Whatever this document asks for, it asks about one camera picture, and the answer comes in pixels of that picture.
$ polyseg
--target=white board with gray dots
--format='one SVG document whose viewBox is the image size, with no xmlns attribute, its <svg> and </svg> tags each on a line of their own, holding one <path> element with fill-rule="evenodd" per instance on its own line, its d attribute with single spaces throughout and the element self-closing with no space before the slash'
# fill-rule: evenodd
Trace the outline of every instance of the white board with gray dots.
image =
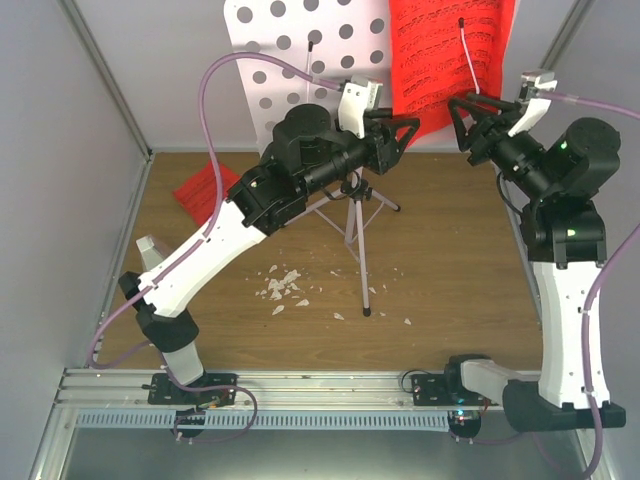
<svg viewBox="0 0 640 480">
<path fill-rule="evenodd" d="M 305 70 L 311 41 L 314 75 L 379 79 L 385 83 L 381 104 L 391 104 L 388 0 L 227 0 L 224 16 L 235 52 L 265 53 Z M 238 69 L 262 152 L 274 125 L 307 103 L 307 82 L 257 60 L 239 60 Z M 315 85 L 308 90 L 308 103 L 335 114 L 340 93 Z"/>
</svg>

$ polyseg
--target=metal grille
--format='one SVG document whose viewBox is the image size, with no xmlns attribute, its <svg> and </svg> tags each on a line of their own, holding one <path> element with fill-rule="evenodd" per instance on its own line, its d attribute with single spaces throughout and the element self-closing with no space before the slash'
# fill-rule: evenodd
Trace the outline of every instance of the metal grille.
<svg viewBox="0 0 640 480">
<path fill-rule="evenodd" d="M 247 424 L 250 411 L 208 411 L 204 425 L 181 428 L 238 429 Z M 171 428 L 175 412 L 169 410 L 83 410 L 80 428 Z M 446 432 L 447 412 L 260 412 L 256 430 L 428 430 Z"/>
</svg>

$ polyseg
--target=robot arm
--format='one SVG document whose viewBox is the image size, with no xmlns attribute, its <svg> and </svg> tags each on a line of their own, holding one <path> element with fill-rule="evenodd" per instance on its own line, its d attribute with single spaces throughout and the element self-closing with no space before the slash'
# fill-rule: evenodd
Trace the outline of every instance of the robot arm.
<svg viewBox="0 0 640 480">
<path fill-rule="evenodd" d="M 273 142 L 259 164 L 229 190 L 209 235 L 205 225 L 152 270 L 121 277 L 127 298 L 151 288 L 134 304 L 136 319 L 181 384 L 191 384 L 204 372 L 194 344 L 198 327 L 187 310 L 196 293 L 234 258 L 304 212 L 312 194 L 342 180 L 349 195 L 350 173 L 365 167 L 383 175 L 398 163 L 420 123 L 378 109 L 380 86 L 361 77 L 347 82 L 335 130 L 329 112 L 319 105 L 290 110 L 274 127 Z"/>
<path fill-rule="evenodd" d="M 449 377 L 453 390 L 478 392 L 501 403 L 511 426 L 521 432 L 593 426 L 584 387 L 581 317 L 586 294 L 606 260 L 606 236 L 591 199 L 620 165 L 619 134 L 601 120 L 576 120 L 549 150 L 528 133 L 549 107 L 536 92 L 555 85 L 551 72 L 532 72 L 523 75 L 519 102 L 475 94 L 449 102 L 460 150 L 471 151 L 469 163 L 493 161 L 530 200 L 520 231 L 540 290 L 544 343 L 537 382 L 482 355 L 452 357 Z M 461 110 L 474 121 L 469 129 Z M 597 299 L 590 317 L 592 395 L 603 425 L 623 426 L 624 410 L 610 403 L 602 371 Z"/>
</svg>

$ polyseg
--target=gray dot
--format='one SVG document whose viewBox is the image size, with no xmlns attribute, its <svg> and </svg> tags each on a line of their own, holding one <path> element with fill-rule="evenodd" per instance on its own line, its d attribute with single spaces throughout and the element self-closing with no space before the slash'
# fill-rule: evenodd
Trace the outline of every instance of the gray dot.
<svg viewBox="0 0 640 480">
<path fill-rule="evenodd" d="M 244 46 L 244 49 L 247 52 L 258 53 L 260 52 L 260 44 L 251 40 L 250 42 L 247 42 L 247 44 Z"/>
<path fill-rule="evenodd" d="M 342 60 L 340 60 L 340 65 L 342 65 L 342 68 L 351 68 L 353 67 L 354 63 L 355 60 L 351 55 L 345 55 L 344 57 L 342 57 Z"/>
<path fill-rule="evenodd" d="M 338 33 L 340 34 L 340 38 L 346 40 L 347 38 L 351 38 L 351 35 L 353 35 L 353 27 L 347 23 L 340 27 Z"/>
<path fill-rule="evenodd" d="M 307 35 L 307 40 L 314 45 L 319 44 L 322 41 L 322 32 L 320 30 L 311 30 L 309 35 Z"/>
<path fill-rule="evenodd" d="M 318 4 L 320 3 L 318 0 L 304 0 L 304 8 L 308 11 L 313 12 L 316 8 L 318 8 Z"/>
<path fill-rule="evenodd" d="M 371 26 L 369 28 L 371 28 L 372 33 L 380 33 L 382 30 L 384 30 L 384 20 L 382 20 L 381 18 L 376 18 L 373 22 L 371 22 Z"/>
<path fill-rule="evenodd" d="M 263 84 L 267 81 L 267 74 L 264 72 L 257 71 L 253 74 L 253 81 L 257 84 Z"/>
<path fill-rule="evenodd" d="M 311 71 L 313 73 L 322 73 L 324 72 L 324 62 L 321 60 L 316 60 L 311 64 Z"/>
<path fill-rule="evenodd" d="M 382 53 L 380 50 L 376 50 L 375 52 L 371 52 L 369 60 L 371 60 L 371 63 L 380 63 L 383 58 L 384 53 Z"/>
<path fill-rule="evenodd" d="M 280 0 L 276 0 L 271 4 L 271 15 L 274 17 L 281 17 L 286 11 L 287 7 Z"/>
<path fill-rule="evenodd" d="M 280 50 L 286 50 L 291 46 L 291 39 L 286 35 L 281 35 L 276 40 L 276 45 Z"/>
<path fill-rule="evenodd" d="M 253 20 L 253 12 L 249 7 L 240 7 L 238 9 L 238 20 L 242 23 L 249 23 Z"/>
</svg>

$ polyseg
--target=red sheet with printed text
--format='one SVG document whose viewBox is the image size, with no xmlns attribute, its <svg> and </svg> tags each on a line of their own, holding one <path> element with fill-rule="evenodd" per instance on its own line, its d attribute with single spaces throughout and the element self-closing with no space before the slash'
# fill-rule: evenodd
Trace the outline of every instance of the red sheet with printed text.
<svg viewBox="0 0 640 480">
<path fill-rule="evenodd" d="M 515 0 L 389 0 L 394 114 L 420 118 L 414 137 L 451 123 L 447 101 L 474 90 L 459 19 L 484 95 L 500 97 Z"/>
</svg>

